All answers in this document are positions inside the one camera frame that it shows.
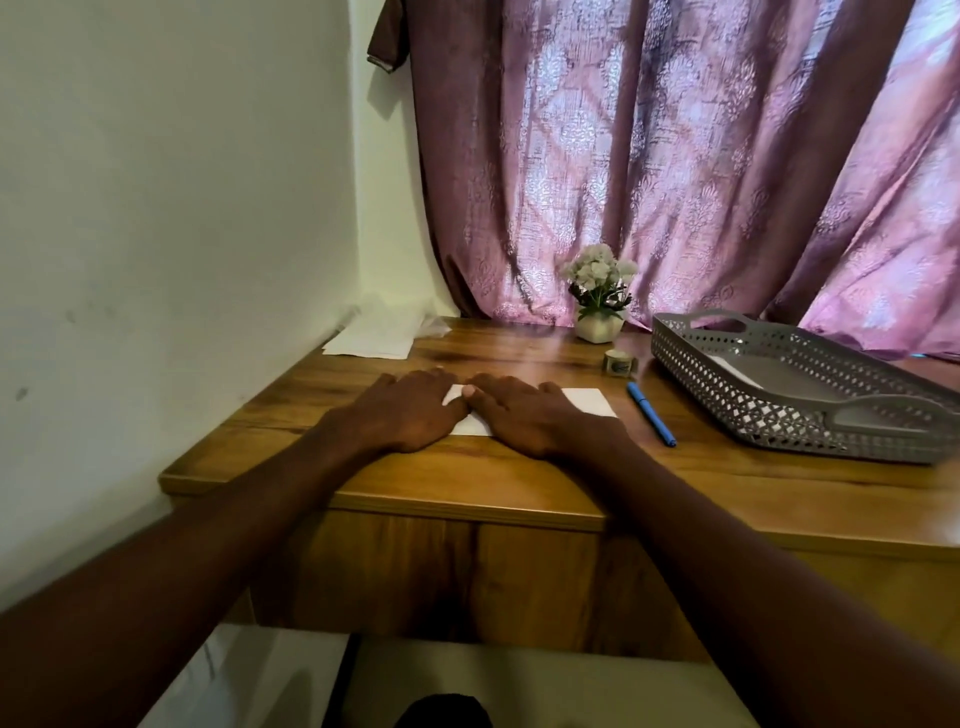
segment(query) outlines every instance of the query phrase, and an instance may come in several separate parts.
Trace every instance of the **sheer curtain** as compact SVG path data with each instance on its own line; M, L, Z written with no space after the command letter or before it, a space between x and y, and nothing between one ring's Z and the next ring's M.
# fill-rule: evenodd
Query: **sheer curtain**
M723 306L960 352L955 0L399 0L455 300L569 326L558 271L634 260L629 321Z

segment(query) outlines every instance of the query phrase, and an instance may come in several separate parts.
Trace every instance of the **gray tray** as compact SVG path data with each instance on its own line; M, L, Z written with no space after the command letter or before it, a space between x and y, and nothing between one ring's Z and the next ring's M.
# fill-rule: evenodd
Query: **gray tray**
M737 333L694 328L732 319ZM960 448L960 394L801 328L724 310L654 316L654 356L751 445L934 463Z

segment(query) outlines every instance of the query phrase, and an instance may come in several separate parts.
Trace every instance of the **person's right arm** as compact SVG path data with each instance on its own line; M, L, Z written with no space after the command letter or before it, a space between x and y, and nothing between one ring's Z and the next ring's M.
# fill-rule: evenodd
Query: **person's right arm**
M659 465L557 385L480 375L493 435L568 467L628 523L762 726L960 724L960 673Z

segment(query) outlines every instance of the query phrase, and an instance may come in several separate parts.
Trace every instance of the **blue pen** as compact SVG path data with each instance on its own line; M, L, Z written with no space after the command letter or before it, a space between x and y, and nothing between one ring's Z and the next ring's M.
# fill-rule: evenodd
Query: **blue pen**
M630 396L634 398L636 406L640 408L640 411L646 415L646 418L650 421L650 424L654 426L654 430L657 431L657 434L660 436L660 439L668 448L675 448L677 446L677 438L673 436L673 433L667 429L667 426L663 423L663 420L657 415L657 412L654 410L653 405L647 401L647 398L643 396L643 393L640 391L640 388L636 386L636 382L632 381L627 384L627 392L630 393Z

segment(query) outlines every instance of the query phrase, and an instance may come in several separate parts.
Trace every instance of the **person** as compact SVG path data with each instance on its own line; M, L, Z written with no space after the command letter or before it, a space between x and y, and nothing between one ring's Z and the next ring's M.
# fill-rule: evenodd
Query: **person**
M960 724L954 666L661 467L617 419L579 411L556 384L490 375L444 405L455 380L382 376L287 450L0 616L0 725L136 725L301 517L470 409L508 447L578 473L633 529L761 726Z

